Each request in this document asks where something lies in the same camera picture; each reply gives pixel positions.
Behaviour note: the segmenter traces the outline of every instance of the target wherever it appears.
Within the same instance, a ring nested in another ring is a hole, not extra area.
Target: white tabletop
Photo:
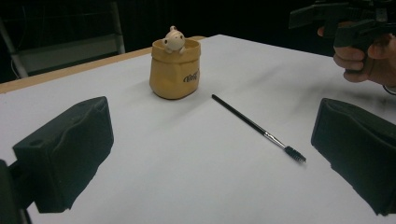
[[[200,41],[198,90],[176,101],[149,87],[151,56],[0,94],[0,158],[70,106],[106,96],[114,146],[71,210],[28,211],[34,223],[396,223],[310,144],[322,98],[396,123],[396,97],[349,83],[332,58],[225,35]],[[300,151],[293,161],[211,99],[216,94]]]

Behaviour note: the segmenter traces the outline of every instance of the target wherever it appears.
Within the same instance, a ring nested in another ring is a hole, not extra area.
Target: spoolie brush
[[[306,158],[298,152],[296,149],[292,147],[287,147],[283,143],[281,143],[279,140],[277,140],[273,135],[265,131],[262,127],[260,127],[258,124],[253,122],[251,119],[248,119],[245,117],[243,114],[241,114],[239,111],[234,109],[232,106],[228,105],[224,101],[222,101],[217,95],[212,94],[212,98],[217,101],[219,104],[223,105],[226,107],[229,111],[231,111],[233,114],[235,114],[238,118],[240,118],[242,121],[247,123],[250,127],[255,129],[257,132],[260,134],[264,135],[264,137],[268,138],[271,142],[275,143],[277,146],[282,147],[285,152],[291,156],[293,159],[295,159],[298,162],[306,162]]]

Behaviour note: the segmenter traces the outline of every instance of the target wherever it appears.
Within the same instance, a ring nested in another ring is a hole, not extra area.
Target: figurine face
[[[163,45],[168,52],[182,49],[185,42],[184,35],[175,26],[171,27],[170,32],[163,39]]]

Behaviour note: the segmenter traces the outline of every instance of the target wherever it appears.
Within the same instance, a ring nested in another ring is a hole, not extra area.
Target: brush bristles
[[[306,162],[306,158],[297,150],[295,150],[292,147],[285,147],[286,153],[288,153],[289,156],[291,156],[293,159],[299,162]]]

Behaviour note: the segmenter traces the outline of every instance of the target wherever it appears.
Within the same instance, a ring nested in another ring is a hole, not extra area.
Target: table
[[[394,96],[371,82],[345,81],[326,56],[227,35],[200,42],[199,88],[180,100],[151,91],[149,54],[21,89],[0,86],[7,164],[15,161],[13,145],[71,105],[97,96],[109,103],[110,155],[71,210],[38,214],[32,204],[34,223],[396,223],[395,215],[376,216],[310,144],[322,98],[396,123]],[[293,161],[212,94],[307,163]]]

